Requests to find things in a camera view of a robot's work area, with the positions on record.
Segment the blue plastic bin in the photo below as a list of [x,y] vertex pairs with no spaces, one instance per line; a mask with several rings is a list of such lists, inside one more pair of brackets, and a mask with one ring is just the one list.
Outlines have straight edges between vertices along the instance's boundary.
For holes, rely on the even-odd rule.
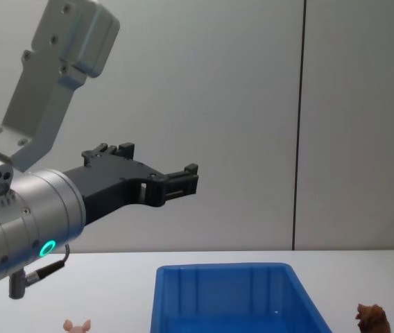
[[286,264],[158,269],[151,333],[331,333]]

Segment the white table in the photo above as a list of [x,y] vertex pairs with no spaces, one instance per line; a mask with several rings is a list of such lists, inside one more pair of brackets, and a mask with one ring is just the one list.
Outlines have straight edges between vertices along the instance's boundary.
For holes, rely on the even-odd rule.
[[[28,271],[58,258],[49,255]],[[63,333],[67,318],[76,325],[90,318],[91,333],[149,333],[156,269],[217,262],[290,264],[334,333],[359,331],[359,302],[381,305],[394,333],[394,251],[72,255],[23,300],[10,300],[8,280],[0,281],[0,333]]]

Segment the toy pig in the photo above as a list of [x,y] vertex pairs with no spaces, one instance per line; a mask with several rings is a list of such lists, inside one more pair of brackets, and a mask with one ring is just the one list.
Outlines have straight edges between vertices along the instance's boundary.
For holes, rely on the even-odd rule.
[[65,321],[63,328],[65,329],[66,332],[69,333],[86,333],[91,329],[91,321],[86,321],[86,323],[84,323],[83,326],[75,326],[75,327],[74,325],[72,325],[71,321]]

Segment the black vertical line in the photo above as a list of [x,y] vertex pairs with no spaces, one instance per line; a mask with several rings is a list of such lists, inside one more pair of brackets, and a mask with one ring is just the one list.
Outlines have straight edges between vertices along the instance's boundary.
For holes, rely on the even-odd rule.
[[302,106],[302,81],[303,81],[303,58],[305,55],[305,26],[307,23],[307,0],[303,1],[302,19],[302,49],[300,52],[300,76],[299,76],[299,104],[297,115],[297,141],[295,144],[295,175],[294,175],[294,206],[293,206],[293,246],[296,248],[296,210],[297,210],[297,185],[299,176],[299,145],[300,145],[300,109]]

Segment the cable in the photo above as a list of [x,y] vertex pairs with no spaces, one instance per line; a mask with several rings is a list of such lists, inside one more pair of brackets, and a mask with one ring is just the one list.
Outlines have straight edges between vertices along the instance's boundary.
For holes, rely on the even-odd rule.
[[66,253],[65,257],[63,258],[63,262],[66,262],[67,259],[69,258],[69,255],[71,254],[71,248],[69,247],[69,244],[65,245]]
[[50,274],[54,274],[56,271],[65,267],[65,263],[68,260],[69,255],[71,254],[71,248],[69,247],[69,244],[65,245],[65,250],[65,257],[62,260],[49,264],[28,274],[26,276],[26,286],[30,287],[31,285],[43,280],[44,278],[47,278],[48,276],[50,276]]

